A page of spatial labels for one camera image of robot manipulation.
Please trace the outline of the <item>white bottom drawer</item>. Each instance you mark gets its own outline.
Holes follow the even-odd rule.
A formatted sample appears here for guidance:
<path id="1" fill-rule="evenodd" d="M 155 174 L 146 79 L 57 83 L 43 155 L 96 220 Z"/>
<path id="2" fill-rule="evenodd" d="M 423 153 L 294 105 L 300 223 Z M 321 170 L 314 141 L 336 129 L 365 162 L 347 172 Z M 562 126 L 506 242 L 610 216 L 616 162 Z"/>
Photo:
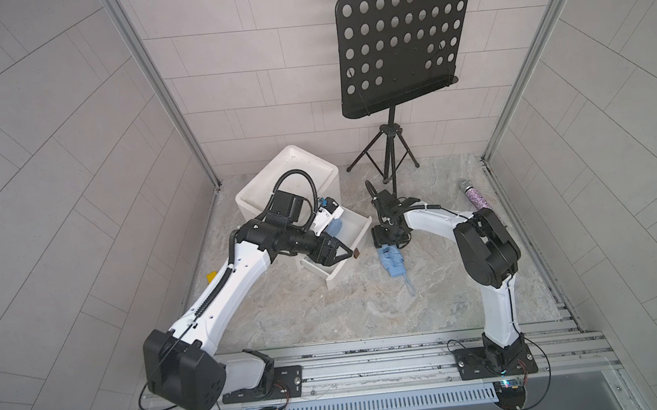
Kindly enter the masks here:
<path id="1" fill-rule="evenodd" d="M 365 217 L 345 209 L 339 219 L 342 225 L 336 237 L 351 250 L 359 249 L 364 235 L 370 231 L 372 217 Z M 335 290 L 351 274 L 358 261 L 358 258 L 351 257 L 336 265 L 325 267 L 315 264 L 307 256 L 302 256 L 301 260 L 298 260 L 298 270 L 308 270 L 317 278 L 324 280 L 328 290 Z"/>

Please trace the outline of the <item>light blue umbrella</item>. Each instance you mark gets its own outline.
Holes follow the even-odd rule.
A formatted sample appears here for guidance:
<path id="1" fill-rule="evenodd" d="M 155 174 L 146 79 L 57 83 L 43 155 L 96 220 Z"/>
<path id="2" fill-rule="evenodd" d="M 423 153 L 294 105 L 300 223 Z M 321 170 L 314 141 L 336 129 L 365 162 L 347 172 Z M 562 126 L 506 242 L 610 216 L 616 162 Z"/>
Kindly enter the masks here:
<path id="1" fill-rule="evenodd" d="M 325 229 L 325 233 L 332 237 L 337 237 L 342 229 L 342 226 L 343 221 L 341 219 L 333 219 Z"/>
<path id="2" fill-rule="evenodd" d="M 389 276 L 402 280 L 410 296 L 416 296 L 416 288 L 408 278 L 401 251 L 392 245 L 384 245 L 377 250 L 380 263 L 382 263 Z"/>

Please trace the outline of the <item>white three-drawer cabinet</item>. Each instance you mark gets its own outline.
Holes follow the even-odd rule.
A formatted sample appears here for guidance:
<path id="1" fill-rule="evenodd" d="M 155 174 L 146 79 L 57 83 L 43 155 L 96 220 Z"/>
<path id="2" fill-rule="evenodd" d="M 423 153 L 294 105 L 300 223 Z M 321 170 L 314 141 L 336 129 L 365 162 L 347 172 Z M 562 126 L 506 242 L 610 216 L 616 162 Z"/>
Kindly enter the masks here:
<path id="1" fill-rule="evenodd" d="M 235 202 L 246 221 L 264 210 L 275 183 L 290 169 L 308 173 L 320 198 L 327 196 L 342 201 L 338 167 L 298 146 L 288 145 L 237 193 Z"/>

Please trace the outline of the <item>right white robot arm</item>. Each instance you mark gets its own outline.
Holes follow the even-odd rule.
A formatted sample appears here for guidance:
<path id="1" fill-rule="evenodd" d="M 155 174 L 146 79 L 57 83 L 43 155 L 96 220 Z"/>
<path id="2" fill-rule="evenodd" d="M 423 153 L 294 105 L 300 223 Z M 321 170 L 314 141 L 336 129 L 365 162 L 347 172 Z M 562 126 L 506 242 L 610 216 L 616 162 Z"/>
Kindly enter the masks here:
<path id="1" fill-rule="evenodd" d="M 417 198 L 398 199 L 366 183 L 379 223 L 372 240 L 391 273 L 406 274 L 401 249 L 420 230 L 454 241 L 466 273 L 480 285 L 485 312 L 484 349 L 454 351 L 463 380 L 480 375 L 513 376 L 538 371 L 515 311 L 515 284 L 522 253 L 492 209 L 455 212 Z"/>

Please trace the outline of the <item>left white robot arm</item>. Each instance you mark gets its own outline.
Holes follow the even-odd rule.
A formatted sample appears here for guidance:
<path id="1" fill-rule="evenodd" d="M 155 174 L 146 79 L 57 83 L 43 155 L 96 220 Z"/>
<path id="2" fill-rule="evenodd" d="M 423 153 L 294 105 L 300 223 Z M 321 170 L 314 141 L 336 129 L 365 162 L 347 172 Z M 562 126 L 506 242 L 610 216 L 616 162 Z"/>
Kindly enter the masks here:
<path id="1" fill-rule="evenodd" d="M 255 350 L 214 355 L 229 321 L 278 256 L 303 254 L 329 267 L 354 254 L 327 231 L 343 210 L 333 198 L 314 196 L 305 224 L 298 222 L 306 199 L 280 189 L 288 177 L 298 175 L 315 184 L 300 168 L 283 173 L 264 210 L 231 232 L 228 258 L 200 298 L 166 332 L 154 329 L 148 335 L 143 344 L 145 390 L 184 410 L 211 410 L 231 393 L 272 394 L 273 358 Z"/>

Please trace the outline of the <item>purple glitter microphone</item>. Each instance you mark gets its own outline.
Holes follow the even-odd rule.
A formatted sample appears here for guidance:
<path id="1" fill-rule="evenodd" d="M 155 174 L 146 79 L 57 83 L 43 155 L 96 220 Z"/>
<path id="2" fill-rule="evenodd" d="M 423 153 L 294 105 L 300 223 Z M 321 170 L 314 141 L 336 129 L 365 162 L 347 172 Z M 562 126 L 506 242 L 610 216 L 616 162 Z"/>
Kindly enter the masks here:
<path id="1" fill-rule="evenodd" d="M 475 209 L 490 209 L 491 206 L 486 201 L 485 197 L 469 179 L 464 179 L 459 182 L 460 184 L 460 189 L 466 195 L 466 197 L 471 201 L 471 203 L 474 205 Z"/>

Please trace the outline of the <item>black perforated music stand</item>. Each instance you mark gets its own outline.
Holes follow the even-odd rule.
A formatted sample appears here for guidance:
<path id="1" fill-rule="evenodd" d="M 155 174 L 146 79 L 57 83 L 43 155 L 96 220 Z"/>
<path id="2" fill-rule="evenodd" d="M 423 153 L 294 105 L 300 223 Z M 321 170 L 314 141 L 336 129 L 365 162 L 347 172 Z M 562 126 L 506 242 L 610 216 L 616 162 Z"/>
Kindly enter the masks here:
<path id="1" fill-rule="evenodd" d="M 373 142 L 384 139 L 385 157 L 376 168 L 395 186 L 406 149 L 396 108 L 458 82 L 455 72 L 469 0 L 338 0 L 336 36 L 341 73 L 341 108 L 351 120 L 387 111 Z"/>

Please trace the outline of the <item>right green circuit board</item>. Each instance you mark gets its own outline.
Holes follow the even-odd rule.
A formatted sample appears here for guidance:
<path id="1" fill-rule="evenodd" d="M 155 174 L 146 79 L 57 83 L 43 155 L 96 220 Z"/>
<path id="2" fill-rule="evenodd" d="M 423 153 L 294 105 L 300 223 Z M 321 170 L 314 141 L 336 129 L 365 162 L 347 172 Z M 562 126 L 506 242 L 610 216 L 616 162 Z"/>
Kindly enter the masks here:
<path id="1" fill-rule="evenodd" d="M 523 379 L 518 379 L 515 376 L 502 377 L 499 381 L 494 381 L 493 387 L 499 401 L 519 396 L 525 397 L 527 394 Z"/>

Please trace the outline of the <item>aluminium rail frame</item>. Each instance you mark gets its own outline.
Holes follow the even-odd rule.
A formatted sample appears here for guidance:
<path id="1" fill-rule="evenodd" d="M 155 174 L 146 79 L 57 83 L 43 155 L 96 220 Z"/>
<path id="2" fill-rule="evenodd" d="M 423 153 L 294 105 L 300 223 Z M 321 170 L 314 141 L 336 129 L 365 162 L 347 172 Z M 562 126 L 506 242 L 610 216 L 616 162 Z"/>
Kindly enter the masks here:
<path id="1" fill-rule="evenodd" d="M 582 329 L 566 307 L 560 308 L 557 319 L 524 324 L 522 330 L 538 364 L 538 372 L 515 376 L 518 379 L 544 381 L 557 375 L 615 371 L 625 368 L 631 361 L 617 337 L 609 332 Z M 480 330 L 447 330 L 266 348 L 263 352 L 275 360 L 277 368 L 303 367 L 301 396 L 227 405 L 221 400 L 213 409 L 324 402 L 339 397 L 490 384 L 502 379 L 462 381 L 452 354 L 452 350 L 462 347 L 483 347 Z"/>

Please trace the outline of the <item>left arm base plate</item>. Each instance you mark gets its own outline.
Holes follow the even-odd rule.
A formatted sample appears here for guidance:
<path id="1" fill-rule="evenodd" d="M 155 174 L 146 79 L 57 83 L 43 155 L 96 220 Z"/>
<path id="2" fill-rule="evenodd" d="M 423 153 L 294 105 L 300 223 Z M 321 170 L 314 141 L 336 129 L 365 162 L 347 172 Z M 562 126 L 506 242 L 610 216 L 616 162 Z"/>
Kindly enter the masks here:
<path id="1" fill-rule="evenodd" d="M 300 397 L 302 394 L 301 366 L 271 368 L 252 389 L 241 389 L 224 395 L 223 404 L 255 403 Z"/>

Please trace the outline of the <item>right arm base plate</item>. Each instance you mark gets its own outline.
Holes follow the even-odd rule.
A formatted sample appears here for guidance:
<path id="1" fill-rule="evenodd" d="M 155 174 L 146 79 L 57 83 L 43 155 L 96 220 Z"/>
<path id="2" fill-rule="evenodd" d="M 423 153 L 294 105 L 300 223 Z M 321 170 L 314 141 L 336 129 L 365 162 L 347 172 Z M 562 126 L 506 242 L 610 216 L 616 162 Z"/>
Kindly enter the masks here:
<path id="1" fill-rule="evenodd" d="M 511 346 L 509 352 L 497 356 L 488 354 L 484 347 L 452 350 L 461 380 L 512 377 L 538 372 L 538 364 L 524 342 Z"/>

